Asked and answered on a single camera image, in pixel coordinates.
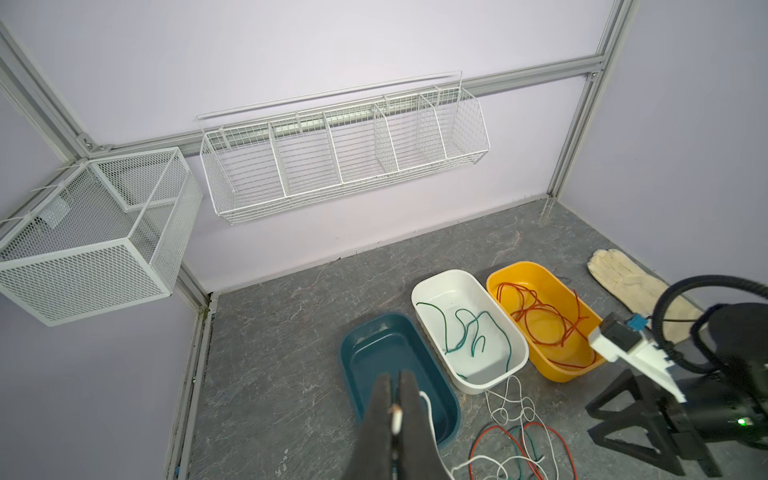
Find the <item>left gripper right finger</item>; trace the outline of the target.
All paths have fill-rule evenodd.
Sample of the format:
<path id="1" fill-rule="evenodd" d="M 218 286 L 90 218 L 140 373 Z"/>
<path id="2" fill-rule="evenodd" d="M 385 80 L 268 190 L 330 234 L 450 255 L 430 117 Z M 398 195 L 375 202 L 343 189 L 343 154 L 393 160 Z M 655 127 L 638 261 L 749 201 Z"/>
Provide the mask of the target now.
<path id="1" fill-rule="evenodd" d="M 403 417 L 397 435 L 397 478 L 448 480 L 451 476 L 439 455 L 428 405 L 420 392 L 415 375 L 401 371 L 397 403 Z"/>

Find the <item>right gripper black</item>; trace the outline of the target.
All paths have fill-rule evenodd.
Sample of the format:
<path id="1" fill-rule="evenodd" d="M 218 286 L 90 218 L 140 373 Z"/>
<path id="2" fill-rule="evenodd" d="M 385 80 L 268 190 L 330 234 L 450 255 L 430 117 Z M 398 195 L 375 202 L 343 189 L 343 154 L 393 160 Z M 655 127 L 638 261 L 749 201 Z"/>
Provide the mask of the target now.
<path id="1" fill-rule="evenodd" d="M 767 449 L 767 384 L 723 373 L 683 379 L 683 402 L 649 377 L 626 370 L 586 406 L 598 424 L 592 441 L 668 473 L 682 476 L 683 461 L 708 477 L 723 471 L 710 443 L 734 441 Z"/>

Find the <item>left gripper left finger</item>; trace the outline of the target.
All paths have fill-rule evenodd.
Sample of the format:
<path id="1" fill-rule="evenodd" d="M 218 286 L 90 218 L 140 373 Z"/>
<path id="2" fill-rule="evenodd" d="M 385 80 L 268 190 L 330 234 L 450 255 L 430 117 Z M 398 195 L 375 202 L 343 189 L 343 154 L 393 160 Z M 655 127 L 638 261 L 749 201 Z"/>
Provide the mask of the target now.
<path id="1" fill-rule="evenodd" d="M 386 479 L 393 474 L 392 377 L 383 373 L 373 384 L 350 461 L 342 479 Z"/>

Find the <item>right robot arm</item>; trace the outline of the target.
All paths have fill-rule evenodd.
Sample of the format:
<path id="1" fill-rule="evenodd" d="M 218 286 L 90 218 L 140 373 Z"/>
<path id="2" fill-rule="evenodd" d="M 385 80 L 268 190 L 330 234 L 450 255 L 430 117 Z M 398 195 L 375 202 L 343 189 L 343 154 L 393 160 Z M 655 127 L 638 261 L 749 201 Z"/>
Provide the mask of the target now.
<path id="1" fill-rule="evenodd" d="M 685 358 L 663 327 L 684 293 L 707 287 L 739 290 L 758 302 L 716 304 L 690 321 L 689 338 L 704 360 Z M 588 336 L 605 360 L 629 369 L 586 406 L 597 420 L 592 441 L 681 476 L 695 461 L 721 476 L 708 446 L 735 441 L 767 447 L 767 288 L 729 275 L 700 275 L 668 287 L 650 318 L 607 316 Z"/>

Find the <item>dark teal plastic bin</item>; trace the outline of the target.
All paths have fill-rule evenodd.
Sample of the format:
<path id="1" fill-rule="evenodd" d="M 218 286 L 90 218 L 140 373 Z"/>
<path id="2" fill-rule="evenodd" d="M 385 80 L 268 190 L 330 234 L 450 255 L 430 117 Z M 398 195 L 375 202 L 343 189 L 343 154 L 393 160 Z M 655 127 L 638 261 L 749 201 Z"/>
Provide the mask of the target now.
<path id="1" fill-rule="evenodd" d="M 376 378 L 388 373 L 396 388 L 398 373 L 407 370 L 430 399 L 437 445 L 444 447 L 455 439 L 461 423 L 458 399 L 431 348 L 408 317 L 387 313 L 350 331 L 341 343 L 340 361 L 359 420 L 365 415 Z"/>

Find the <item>yellow plastic bin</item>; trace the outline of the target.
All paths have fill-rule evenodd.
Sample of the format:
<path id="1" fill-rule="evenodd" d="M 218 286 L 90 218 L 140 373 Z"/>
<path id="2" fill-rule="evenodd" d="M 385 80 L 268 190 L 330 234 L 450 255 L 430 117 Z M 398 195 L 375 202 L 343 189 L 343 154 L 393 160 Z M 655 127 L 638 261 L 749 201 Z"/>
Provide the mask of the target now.
<path id="1" fill-rule="evenodd" d="M 492 273 L 486 290 L 520 330 L 546 379 L 566 383 L 602 366 L 588 335 L 602 318 L 545 267 L 521 261 Z"/>

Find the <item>beige work glove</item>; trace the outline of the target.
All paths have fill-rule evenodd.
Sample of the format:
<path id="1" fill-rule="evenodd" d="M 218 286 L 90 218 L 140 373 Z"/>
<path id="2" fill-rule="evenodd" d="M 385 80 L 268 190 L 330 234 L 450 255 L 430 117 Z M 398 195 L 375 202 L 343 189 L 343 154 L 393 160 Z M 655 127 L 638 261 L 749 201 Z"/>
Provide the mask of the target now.
<path id="1" fill-rule="evenodd" d="M 587 262 L 592 277 L 632 313 L 650 317 L 660 296 L 669 288 L 662 280 L 646 273 L 617 249 L 596 250 Z M 667 340 L 679 344 L 689 338 L 690 325 L 703 311 L 684 297 L 673 300 L 666 311 L 663 332 Z"/>

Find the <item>white plastic bin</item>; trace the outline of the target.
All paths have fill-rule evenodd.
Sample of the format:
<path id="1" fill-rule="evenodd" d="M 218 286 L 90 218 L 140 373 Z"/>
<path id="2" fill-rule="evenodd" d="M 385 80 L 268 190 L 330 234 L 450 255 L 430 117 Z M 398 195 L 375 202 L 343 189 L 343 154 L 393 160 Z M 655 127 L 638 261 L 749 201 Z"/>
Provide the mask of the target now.
<path id="1" fill-rule="evenodd" d="M 463 393 L 481 394 L 529 360 L 520 330 L 472 274 L 447 270 L 419 282 L 411 302 L 447 375 Z"/>

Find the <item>white mesh box basket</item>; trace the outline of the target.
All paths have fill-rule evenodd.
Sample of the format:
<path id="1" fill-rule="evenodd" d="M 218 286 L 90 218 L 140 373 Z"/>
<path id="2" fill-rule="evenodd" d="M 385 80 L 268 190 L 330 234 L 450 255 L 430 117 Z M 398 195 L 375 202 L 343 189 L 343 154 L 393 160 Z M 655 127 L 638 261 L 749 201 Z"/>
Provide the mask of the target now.
<path id="1" fill-rule="evenodd" d="M 47 326 L 172 294 L 203 194 L 180 149 L 87 161 L 1 238 L 1 292 Z"/>

